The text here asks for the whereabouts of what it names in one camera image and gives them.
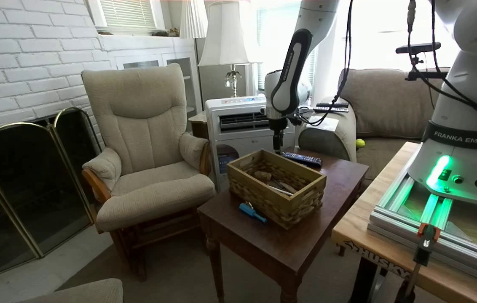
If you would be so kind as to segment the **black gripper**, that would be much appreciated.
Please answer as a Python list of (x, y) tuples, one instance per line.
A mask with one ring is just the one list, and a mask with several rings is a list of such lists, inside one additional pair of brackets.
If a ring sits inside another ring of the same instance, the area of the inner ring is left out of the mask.
[(273, 150), (282, 150), (283, 148), (283, 138), (277, 140), (275, 136), (283, 136), (283, 130), (287, 128), (287, 119), (268, 119), (270, 130), (275, 133), (273, 135)]

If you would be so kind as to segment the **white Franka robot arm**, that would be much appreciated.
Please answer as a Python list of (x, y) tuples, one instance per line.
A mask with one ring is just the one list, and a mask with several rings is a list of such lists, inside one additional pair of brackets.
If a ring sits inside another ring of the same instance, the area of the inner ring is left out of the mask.
[[(459, 54), (444, 77), (422, 148), (408, 175), (432, 193), (477, 204), (477, 0), (430, 0)], [(339, 0), (302, 0), (282, 69), (265, 77), (275, 138), (300, 103), (297, 86), (314, 47), (331, 32)]]

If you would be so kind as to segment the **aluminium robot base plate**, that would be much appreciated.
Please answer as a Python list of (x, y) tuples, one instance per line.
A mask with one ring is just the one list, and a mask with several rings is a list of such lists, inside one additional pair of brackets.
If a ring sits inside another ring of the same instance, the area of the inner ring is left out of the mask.
[[(408, 173), (400, 175), (373, 209), (368, 229), (415, 252), (428, 197), (428, 190)], [(430, 259), (477, 278), (477, 205), (452, 204)]]

